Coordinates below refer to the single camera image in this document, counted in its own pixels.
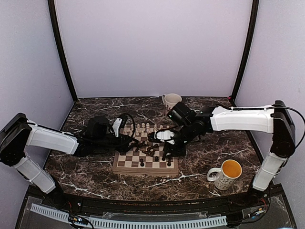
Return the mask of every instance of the wooden chessboard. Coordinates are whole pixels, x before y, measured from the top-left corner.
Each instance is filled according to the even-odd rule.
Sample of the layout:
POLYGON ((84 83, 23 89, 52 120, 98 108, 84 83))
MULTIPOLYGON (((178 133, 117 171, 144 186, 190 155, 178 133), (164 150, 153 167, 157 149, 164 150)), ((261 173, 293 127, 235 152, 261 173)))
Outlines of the wooden chessboard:
MULTIPOLYGON (((128 151, 126 155, 120 155, 119 152, 115 153, 112 171, 116 174, 123 175, 151 175, 151 176, 175 176, 178 174, 178 160, 173 157, 171 159, 170 166, 168 165, 168 159, 162 161, 163 145, 164 143, 151 143, 147 141, 147 135, 156 128, 137 128, 137 134, 134 138, 139 142, 145 141, 149 146, 158 145, 154 148, 155 152, 153 157, 144 154, 143 151, 147 151, 149 146, 143 146, 139 151, 135 151, 136 147, 128 151), (144 166, 141 166, 140 160, 143 159, 144 166)), ((128 125, 124 128, 124 134, 131 135, 132 129, 128 125)))

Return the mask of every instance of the chess piece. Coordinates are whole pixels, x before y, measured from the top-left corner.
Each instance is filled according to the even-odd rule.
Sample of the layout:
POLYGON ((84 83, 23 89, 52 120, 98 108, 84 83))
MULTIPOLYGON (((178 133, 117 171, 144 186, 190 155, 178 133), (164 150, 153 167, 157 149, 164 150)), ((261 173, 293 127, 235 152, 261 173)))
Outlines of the chess piece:
POLYGON ((144 160, 141 158, 140 159, 140 165, 143 167, 144 166, 144 160))

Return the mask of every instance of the black cable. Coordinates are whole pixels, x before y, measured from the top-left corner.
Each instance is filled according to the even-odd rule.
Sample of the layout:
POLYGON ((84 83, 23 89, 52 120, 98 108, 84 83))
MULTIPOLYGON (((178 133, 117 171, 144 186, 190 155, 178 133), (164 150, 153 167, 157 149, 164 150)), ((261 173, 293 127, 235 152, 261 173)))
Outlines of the black cable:
MULTIPOLYGON (((297 110, 291 108, 291 107, 287 107, 287 106, 272 106, 272 107, 268 107, 266 108, 267 110, 270 110, 270 109, 277 109, 277 108, 282 108, 282 109, 287 109, 287 110, 291 110, 291 111, 294 111, 296 112, 303 120, 304 122, 304 128, 305 128, 305 118, 304 116, 297 110)), ((301 140, 299 141, 299 143, 295 146, 295 148, 298 148, 298 146, 301 144, 301 142, 304 140, 304 137, 305 137, 305 129, 304 129, 304 133, 303 133, 303 136, 301 137, 301 140)))
POLYGON ((255 223, 255 222, 261 220, 261 219, 267 214, 267 212, 269 211, 270 207, 271 207, 271 187, 270 187, 270 185, 269 185, 269 206, 268 206, 266 212, 265 212, 260 218, 258 218, 258 219, 256 219, 256 220, 253 220, 253 221, 243 222, 245 219, 250 219, 249 216, 246 216, 246 217, 244 217, 244 218, 242 218, 242 219, 240 219, 240 220, 231 221, 231 222, 228 221, 227 223, 230 223, 230 224, 248 224, 248 223, 255 223))
POLYGON ((295 146, 295 149, 297 149, 299 147, 299 145, 301 144, 301 142, 304 140, 305 138, 305 118, 304 116, 297 110, 291 108, 291 107, 288 107, 288 106, 270 106, 270 107, 256 107, 256 108, 233 108, 233 109, 230 109, 230 110, 233 110, 233 111, 249 111, 249 110, 270 110, 270 109, 278 109, 278 108, 281 108, 281 109, 287 109, 287 110, 291 110, 293 112, 296 112, 303 120, 303 123, 304 123, 304 132, 303 132, 303 136, 301 137, 301 140, 299 141, 298 144, 296 144, 295 146))
MULTIPOLYGON (((71 203, 70 202, 67 202, 67 203, 69 203, 69 205, 70 205, 70 210, 69 211, 67 211, 67 210, 64 210, 64 209, 61 209, 61 208, 58 208, 57 206, 55 206, 53 203, 51 203, 50 201, 49 201, 49 199, 48 198, 46 198, 46 196, 45 196, 45 193, 44 192, 42 192, 42 195, 43 195, 43 198, 46 200, 46 201, 48 201, 48 203, 52 206, 52 207, 54 207, 54 208, 56 208, 58 211, 63 211, 63 212, 66 212, 66 213, 68 213, 69 215, 72 215, 72 216, 76 216, 76 217, 79 217, 79 218, 81 218, 82 220, 84 220, 84 221, 86 221, 86 222, 88 222, 89 224, 90 224, 90 226, 92 227, 92 229, 94 229, 94 226, 93 226, 93 224, 89 221, 89 220, 87 220, 86 218, 84 218, 84 217, 82 217, 82 216, 79 216, 79 215, 77 215, 77 214, 73 214, 72 213, 72 205, 71 205, 71 203)), ((76 226, 76 227, 78 227, 78 228, 80 228, 80 226, 79 225, 76 225, 76 224, 74 224, 73 222, 71 222, 74 226, 76 226)))
MULTIPOLYGON (((129 116, 131 118, 131 120, 132 120, 133 131, 132 131, 132 135, 130 136, 130 138, 133 139, 133 136, 135 134, 135 121, 134 121, 134 118, 130 114, 128 114, 128 113, 123 113, 123 115, 129 116)), ((124 145, 129 143, 129 141, 126 141, 126 142, 124 142, 122 144, 119 144, 119 145, 110 145, 110 144, 107 144, 107 143, 99 142, 97 140, 92 140, 92 139, 89 139, 89 138, 85 138, 85 137, 82 137, 82 136, 77 135, 77 134, 69 134, 69 133, 64 133, 64 134, 72 136, 72 137, 75 137, 75 138, 77 138, 79 140, 85 140, 87 142, 94 143, 94 144, 97 144, 97 145, 100 145, 100 146, 112 147, 112 148, 121 147, 121 146, 124 146, 124 145)))

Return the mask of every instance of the orange liquid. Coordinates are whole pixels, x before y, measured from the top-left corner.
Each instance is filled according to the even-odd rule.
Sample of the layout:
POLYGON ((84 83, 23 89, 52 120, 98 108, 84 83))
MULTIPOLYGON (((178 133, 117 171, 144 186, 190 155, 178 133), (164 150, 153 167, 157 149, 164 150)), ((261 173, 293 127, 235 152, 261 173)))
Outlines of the orange liquid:
POLYGON ((226 161, 223 164, 223 172, 230 178, 236 178, 241 175, 242 168, 236 161, 226 161))

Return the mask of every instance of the mug handle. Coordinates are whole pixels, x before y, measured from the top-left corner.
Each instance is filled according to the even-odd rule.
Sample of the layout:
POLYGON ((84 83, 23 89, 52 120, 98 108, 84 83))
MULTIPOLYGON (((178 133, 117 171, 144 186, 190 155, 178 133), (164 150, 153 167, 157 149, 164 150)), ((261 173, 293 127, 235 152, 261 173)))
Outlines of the mug handle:
POLYGON ((208 179, 208 181, 215 181, 217 178, 216 177, 210 177, 211 173, 219 173, 221 172, 221 168, 211 168, 208 172, 208 174, 206 175, 206 178, 208 179))
POLYGON ((166 96, 165 94, 162 95, 162 102, 164 105, 165 105, 165 96, 166 96))

